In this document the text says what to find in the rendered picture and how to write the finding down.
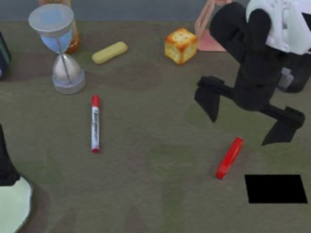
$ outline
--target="orange jar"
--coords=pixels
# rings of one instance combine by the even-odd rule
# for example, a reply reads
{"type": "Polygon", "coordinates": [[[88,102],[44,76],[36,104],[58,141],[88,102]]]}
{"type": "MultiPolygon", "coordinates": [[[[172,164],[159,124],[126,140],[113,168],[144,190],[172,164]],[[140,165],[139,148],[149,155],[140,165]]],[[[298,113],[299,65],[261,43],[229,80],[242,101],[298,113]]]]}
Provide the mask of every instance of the orange jar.
{"type": "MultiPolygon", "coordinates": [[[[72,0],[38,0],[38,1],[40,5],[58,3],[58,4],[64,4],[71,8],[72,0]]],[[[71,39],[71,43],[66,53],[73,53],[77,51],[79,47],[80,47],[80,35],[79,35],[78,29],[76,26],[76,21],[74,21],[73,26],[72,26],[72,39],[71,39]]]]}

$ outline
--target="background wall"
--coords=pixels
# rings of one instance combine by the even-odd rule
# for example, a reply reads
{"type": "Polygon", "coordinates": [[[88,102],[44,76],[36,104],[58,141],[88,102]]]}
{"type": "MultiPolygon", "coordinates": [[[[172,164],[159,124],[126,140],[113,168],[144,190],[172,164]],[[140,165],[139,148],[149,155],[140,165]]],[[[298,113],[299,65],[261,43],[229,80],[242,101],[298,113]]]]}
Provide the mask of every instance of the background wall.
{"type": "MultiPolygon", "coordinates": [[[[77,20],[196,20],[206,0],[72,0],[77,20]]],[[[237,0],[246,5],[249,0],[237,0]]],[[[27,20],[37,0],[0,0],[0,20],[27,20]]]]}

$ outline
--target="red marker cap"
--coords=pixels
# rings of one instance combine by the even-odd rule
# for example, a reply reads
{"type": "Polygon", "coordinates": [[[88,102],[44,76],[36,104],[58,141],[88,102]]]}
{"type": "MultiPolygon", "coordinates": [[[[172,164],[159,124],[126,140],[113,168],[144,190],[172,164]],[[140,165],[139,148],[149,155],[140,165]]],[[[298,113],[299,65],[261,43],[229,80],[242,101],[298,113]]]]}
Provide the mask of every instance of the red marker cap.
{"type": "Polygon", "coordinates": [[[242,149],[242,147],[243,147],[243,139],[237,137],[231,144],[230,149],[228,150],[227,154],[225,155],[224,159],[222,160],[217,169],[216,177],[218,179],[223,179],[225,177],[231,165],[233,164],[234,160],[239,155],[239,152],[242,149]]]}
{"type": "Polygon", "coordinates": [[[97,95],[92,96],[92,106],[99,107],[100,98],[97,95]]]}

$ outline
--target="white marker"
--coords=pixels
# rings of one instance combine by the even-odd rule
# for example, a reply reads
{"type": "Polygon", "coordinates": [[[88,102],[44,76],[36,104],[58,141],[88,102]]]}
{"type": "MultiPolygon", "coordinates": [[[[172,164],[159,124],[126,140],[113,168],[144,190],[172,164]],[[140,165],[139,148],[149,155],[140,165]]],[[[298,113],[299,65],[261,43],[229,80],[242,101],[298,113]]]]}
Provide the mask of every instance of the white marker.
{"type": "Polygon", "coordinates": [[[99,96],[92,96],[92,152],[99,152],[99,96]]]}

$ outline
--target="hourglass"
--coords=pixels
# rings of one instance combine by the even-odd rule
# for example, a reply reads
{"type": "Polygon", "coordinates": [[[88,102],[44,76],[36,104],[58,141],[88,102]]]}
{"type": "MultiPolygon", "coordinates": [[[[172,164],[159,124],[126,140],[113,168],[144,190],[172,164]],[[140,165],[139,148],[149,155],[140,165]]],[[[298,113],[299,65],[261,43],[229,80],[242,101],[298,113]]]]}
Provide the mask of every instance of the hourglass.
{"type": "Polygon", "coordinates": [[[38,32],[43,43],[58,53],[53,66],[52,80],[55,89],[62,94],[74,94],[85,85],[85,74],[79,64],[65,51],[72,38],[74,14],[63,4],[46,4],[29,16],[30,26],[38,32]]]}

